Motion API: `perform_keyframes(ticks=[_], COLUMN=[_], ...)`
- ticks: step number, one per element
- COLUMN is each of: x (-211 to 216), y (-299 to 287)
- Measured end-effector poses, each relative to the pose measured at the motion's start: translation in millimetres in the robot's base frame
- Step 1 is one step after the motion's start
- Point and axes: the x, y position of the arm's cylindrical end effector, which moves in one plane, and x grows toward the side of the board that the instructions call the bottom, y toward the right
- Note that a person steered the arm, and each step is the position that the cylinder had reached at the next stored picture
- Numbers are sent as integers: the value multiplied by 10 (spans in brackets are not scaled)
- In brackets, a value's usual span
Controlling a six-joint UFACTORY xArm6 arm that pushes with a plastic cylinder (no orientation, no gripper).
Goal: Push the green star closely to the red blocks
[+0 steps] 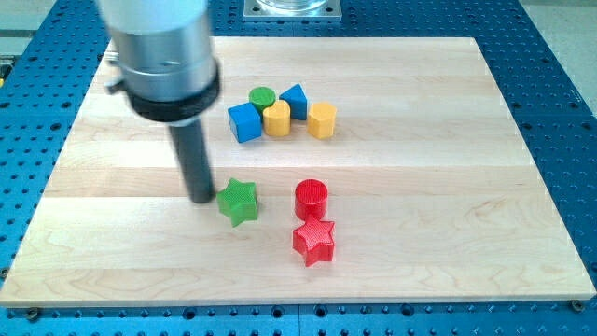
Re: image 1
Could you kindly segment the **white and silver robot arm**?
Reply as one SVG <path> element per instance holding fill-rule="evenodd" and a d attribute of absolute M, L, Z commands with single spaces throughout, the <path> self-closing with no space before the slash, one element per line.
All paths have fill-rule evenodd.
<path fill-rule="evenodd" d="M 197 117 L 220 91 L 206 0 L 98 0 L 132 109 L 158 122 Z"/>

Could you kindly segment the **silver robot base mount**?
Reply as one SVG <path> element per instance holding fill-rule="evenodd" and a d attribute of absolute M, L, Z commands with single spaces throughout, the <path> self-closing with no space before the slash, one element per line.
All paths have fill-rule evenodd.
<path fill-rule="evenodd" d="M 244 0 L 246 21 L 340 20 L 341 0 Z"/>

